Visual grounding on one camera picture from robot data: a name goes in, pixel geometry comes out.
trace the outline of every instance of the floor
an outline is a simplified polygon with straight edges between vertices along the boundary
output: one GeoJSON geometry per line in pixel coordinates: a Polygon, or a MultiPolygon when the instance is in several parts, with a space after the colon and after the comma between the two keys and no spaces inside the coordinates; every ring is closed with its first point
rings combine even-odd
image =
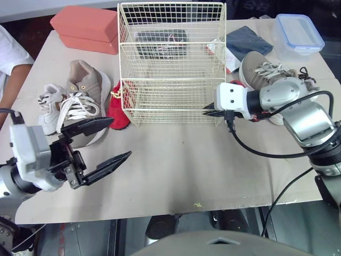
{"type": "MultiPolygon", "coordinates": [[[[229,19],[258,18],[264,14],[274,18],[278,13],[308,15],[326,43],[321,54],[336,78],[341,81],[339,0],[226,0],[226,2],[229,19]]],[[[52,30],[49,23],[51,17],[12,21],[2,25],[36,59],[52,30]]],[[[271,216],[275,230],[274,238],[278,242],[317,256],[341,255],[339,213],[323,202],[279,205],[271,216]]],[[[144,247],[144,233],[149,220],[150,217],[47,225],[40,233],[37,255],[132,255],[144,247]]],[[[248,224],[251,227],[250,231],[256,233],[257,223],[253,220],[248,224]]],[[[203,212],[182,216],[177,231],[212,229],[208,213],[203,212]]]]}

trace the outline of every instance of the wire basket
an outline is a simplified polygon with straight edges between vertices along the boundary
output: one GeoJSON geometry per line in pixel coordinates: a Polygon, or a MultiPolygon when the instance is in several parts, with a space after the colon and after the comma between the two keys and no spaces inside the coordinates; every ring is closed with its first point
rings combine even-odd
{"type": "Polygon", "coordinates": [[[202,113],[226,79],[226,6],[123,3],[118,19],[122,109],[131,122],[218,124],[202,113]]]}

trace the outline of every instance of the dark blue cloth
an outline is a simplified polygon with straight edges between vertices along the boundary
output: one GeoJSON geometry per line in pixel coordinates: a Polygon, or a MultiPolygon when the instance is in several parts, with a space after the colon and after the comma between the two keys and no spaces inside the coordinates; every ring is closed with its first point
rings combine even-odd
{"type": "Polygon", "coordinates": [[[258,36],[249,27],[244,26],[226,36],[226,46],[240,61],[251,51],[267,55],[273,46],[258,36]]]}

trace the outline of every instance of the tabletop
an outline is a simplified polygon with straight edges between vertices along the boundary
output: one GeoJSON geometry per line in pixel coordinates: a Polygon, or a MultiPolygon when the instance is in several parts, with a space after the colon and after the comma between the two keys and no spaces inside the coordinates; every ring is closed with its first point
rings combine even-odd
{"type": "MultiPolygon", "coordinates": [[[[229,20],[228,32],[242,26],[272,43],[273,20],[229,20]]],[[[266,56],[278,62],[275,51],[266,56]]],[[[28,75],[13,109],[20,111],[27,125],[37,125],[38,104],[43,85],[65,86],[69,62],[82,59],[105,72],[112,85],[119,81],[118,55],[69,49],[56,31],[47,38],[28,75]]],[[[307,67],[323,90],[335,98],[341,86],[319,54],[306,63],[285,62],[299,69],[307,67]]],[[[236,78],[229,76],[228,81],[236,78]]],[[[317,99],[327,106],[327,97],[317,99]]],[[[341,119],[341,102],[336,101],[334,119],[341,119]]],[[[0,163],[12,156],[9,146],[10,119],[0,132],[0,163]]],[[[252,148],[272,154],[301,152],[284,127],[268,121],[236,121],[237,133],[252,148]]],[[[51,143],[56,137],[47,137],[51,143]]],[[[52,193],[41,191],[18,209],[16,223],[51,223],[141,217],[219,209],[270,205],[284,186],[310,167],[307,157],[270,159],[241,148],[222,123],[142,124],[122,131],[108,130],[97,143],[80,149],[89,171],[106,159],[131,150],[129,159],[115,172],[89,187],[72,190],[67,183],[52,193]]],[[[279,203],[320,200],[311,172],[298,180],[279,203]]]]}

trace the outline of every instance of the container lid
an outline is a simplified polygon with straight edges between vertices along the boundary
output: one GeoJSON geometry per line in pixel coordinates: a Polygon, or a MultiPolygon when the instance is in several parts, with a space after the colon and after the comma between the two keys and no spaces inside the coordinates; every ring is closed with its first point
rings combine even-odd
{"type": "Polygon", "coordinates": [[[289,46],[294,48],[324,47],[323,39],[308,16],[302,14],[278,14],[276,19],[289,46]]]}

